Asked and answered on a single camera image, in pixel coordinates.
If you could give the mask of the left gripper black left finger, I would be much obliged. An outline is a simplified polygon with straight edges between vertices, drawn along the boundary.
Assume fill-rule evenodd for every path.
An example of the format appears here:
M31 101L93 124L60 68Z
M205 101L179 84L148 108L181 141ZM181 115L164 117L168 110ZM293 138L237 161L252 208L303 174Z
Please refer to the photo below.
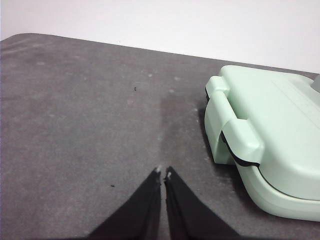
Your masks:
M89 240L156 240L161 213L161 171L155 168L131 197L89 235Z

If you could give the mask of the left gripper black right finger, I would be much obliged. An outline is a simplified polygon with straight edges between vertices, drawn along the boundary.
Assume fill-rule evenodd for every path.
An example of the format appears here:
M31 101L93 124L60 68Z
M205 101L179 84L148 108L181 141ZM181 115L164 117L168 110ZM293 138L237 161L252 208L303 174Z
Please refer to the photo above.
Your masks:
M210 210L173 167L166 169L166 210L172 240L238 240L241 235Z

